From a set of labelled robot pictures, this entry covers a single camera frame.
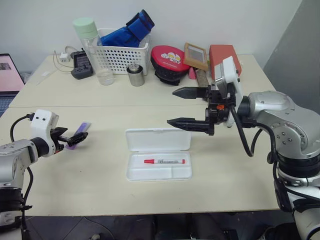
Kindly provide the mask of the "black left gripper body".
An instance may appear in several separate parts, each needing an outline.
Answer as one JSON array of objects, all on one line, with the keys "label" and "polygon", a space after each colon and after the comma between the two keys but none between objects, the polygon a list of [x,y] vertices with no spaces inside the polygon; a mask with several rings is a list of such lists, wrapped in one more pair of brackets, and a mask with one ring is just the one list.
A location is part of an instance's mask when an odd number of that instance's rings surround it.
[{"label": "black left gripper body", "polygon": [[57,137],[56,128],[50,130],[50,137],[51,137],[51,139],[54,143],[54,146],[55,146],[55,151],[54,151],[55,154],[61,152],[65,147],[60,142],[66,142],[63,136]]}]

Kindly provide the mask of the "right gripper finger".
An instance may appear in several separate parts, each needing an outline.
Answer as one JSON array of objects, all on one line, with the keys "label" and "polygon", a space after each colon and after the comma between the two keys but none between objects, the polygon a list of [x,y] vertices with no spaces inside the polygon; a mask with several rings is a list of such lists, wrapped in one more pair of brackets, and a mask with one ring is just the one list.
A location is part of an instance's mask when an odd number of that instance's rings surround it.
[{"label": "right gripper finger", "polygon": [[214,124],[208,120],[196,120],[195,118],[179,117],[167,120],[167,123],[175,128],[189,132],[202,132],[209,136],[214,135]]},{"label": "right gripper finger", "polygon": [[172,92],[172,95],[183,99],[206,99],[208,87],[181,87]]}]

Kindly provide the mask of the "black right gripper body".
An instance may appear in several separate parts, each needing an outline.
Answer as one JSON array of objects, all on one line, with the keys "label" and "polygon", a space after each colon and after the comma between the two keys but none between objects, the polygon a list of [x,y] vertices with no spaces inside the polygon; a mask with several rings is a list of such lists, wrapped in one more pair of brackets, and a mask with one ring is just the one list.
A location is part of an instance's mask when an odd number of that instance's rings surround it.
[{"label": "black right gripper body", "polygon": [[236,107],[236,89],[233,84],[227,84],[227,93],[223,97],[219,90],[208,85],[205,92],[208,106],[205,109],[205,128],[214,128],[214,125],[224,123],[227,128],[234,124],[231,107]]}]

